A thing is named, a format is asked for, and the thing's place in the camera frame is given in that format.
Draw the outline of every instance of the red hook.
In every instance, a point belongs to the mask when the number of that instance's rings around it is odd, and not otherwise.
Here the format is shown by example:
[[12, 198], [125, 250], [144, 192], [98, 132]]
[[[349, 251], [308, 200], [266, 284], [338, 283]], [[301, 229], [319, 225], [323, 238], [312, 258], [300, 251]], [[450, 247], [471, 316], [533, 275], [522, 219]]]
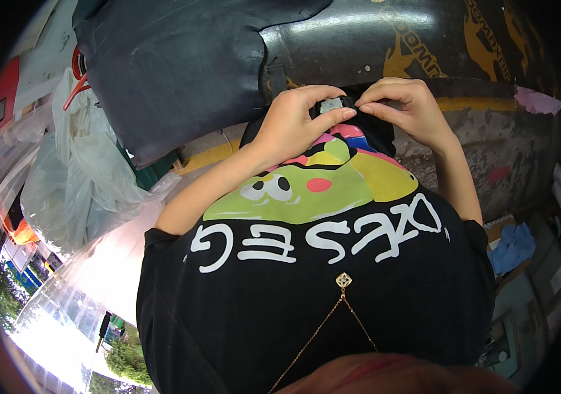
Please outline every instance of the red hook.
[[83, 74], [83, 76], [79, 80], [79, 83], [77, 83], [77, 86], [75, 86], [75, 88], [72, 90], [71, 96], [66, 100], [66, 104], [64, 104], [64, 106], [63, 106], [64, 111], [66, 111], [68, 109], [68, 107], [70, 106], [70, 104], [72, 102], [72, 99], [74, 99], [75, 96], [80, 91], [88, 90], [90, 88], [90, 85], [82, 86], [84, 83], [86, 83], [86, 81], [87, 81], [87, 73]]
[[82, 56], [82, 54], [79, 51], [79, 48], [75, 47], [75, 51], [72, 54], [72, 74], [75, 75], [75, 78], [79, 80], [79, 83], [77, 83], [77, 86], [75, 86], [75, 88], [72, 90], [71, 96], [66, 100], [66, 104], [64, 104], [63, 106], [64, 111], [68, 109], [68, 107], [71, 105], [72, 100], [80, 91], [88, 90], [90, 88], [90, 85], [83, 86], [83, 84], [87, 81], [87, 72], [79, 77], [79, 75], [81, 74], [81, 70], [79, 67], [80, 56]]

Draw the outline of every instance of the fingernail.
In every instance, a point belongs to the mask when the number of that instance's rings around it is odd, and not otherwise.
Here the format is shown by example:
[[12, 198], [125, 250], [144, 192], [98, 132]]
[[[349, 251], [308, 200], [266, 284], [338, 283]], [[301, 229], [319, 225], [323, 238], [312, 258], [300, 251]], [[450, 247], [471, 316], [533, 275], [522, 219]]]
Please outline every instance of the fingernail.
[[357, 112], [355, 110], [347, 109], [346, 111], [344, 111], [344, 120], [352, 118], [356, 113]]

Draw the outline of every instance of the tree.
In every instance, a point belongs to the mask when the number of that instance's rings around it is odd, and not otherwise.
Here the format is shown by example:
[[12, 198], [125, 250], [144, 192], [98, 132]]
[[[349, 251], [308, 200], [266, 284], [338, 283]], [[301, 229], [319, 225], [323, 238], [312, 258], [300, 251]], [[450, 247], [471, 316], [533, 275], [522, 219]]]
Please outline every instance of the tree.
[[0, 324], [5, 332], [11, 331], [28, 299], [28, 293], [16, 282], [13, 273], [0, 262]]
[[149, 388], [119, 382], [96, 372], [92, 373], [92, 378], [90, 379], [91, 394], [149, 394], [150, 391]]
[[147, 371], [145, 358], [142, 354], [138, 330], [125, 323], [125, 339], [112, 341], [112, 350], [105, 355], [105, 362], [110, 370], [131, 380], [150, 386], [153, 384]]

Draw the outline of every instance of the cartoon eye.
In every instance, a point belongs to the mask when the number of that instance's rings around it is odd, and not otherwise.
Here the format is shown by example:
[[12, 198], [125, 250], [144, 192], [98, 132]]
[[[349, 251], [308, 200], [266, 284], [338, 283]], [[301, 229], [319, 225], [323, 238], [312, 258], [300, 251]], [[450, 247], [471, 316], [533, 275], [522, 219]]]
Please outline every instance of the cartoon eye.
[[278, 187], [286, 192], [290, 189], [291, 186], [289, 186], [289, 181], [287, 180], [287, 178], [280, 177], [278, 178]]
[[265, 182], [263, 190], [278, 201], [288, 201], [293, 194], [289, 181], [280, 174], [274, 174], [271, 180]]
[[242, 187], [239, 191], [239, 194], [241, 194], [248, 200], [258, 201], [265, 195], [263, 186], [263, 181], [257, 181], [251, 185], [245, 185], [244, 187]]

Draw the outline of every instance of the yellow stripe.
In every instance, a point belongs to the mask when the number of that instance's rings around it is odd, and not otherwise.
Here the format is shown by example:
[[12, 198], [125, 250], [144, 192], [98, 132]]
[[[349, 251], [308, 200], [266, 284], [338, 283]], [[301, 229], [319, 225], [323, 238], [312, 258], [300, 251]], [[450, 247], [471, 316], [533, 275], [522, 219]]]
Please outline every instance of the yellow stripe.
[[220, 162], [231, 155], [232, 152], [237, 152], [237, 150], [239, 150], [240, 143], [241, 139], [239, 138], [234, 141], [230, 141], [229, 144], [225, 143], [219, 146], [211, 147], [207, 151], [191, 156], [186, 162], [184, 169], [176, 171], [176, 173], [182, 175], [195, 169], [207, 166], [208, 164]]
[[517, 110], [514, 98], [494, 97], [437, 97], [436, 102], [441, 111], [492, 110], [511, 111]]
[[[437, 97], [436, 101], [441, 111], [462, 111], [462, 110], [492, 110], [492, 111], [511, 111], [517, 110], [514, 98], [491, 98], [491, 97]], [[188, 159], [184, 169], [176, 171], [183, 175], [190, 171], [194, 171], [208, 164], [221, 162], [227, 158], [232, 152], [239, 150], [241, 139], [231, 141], [230, 144], [225, 143], [212, 147], [207, 151], [198, 153]]]

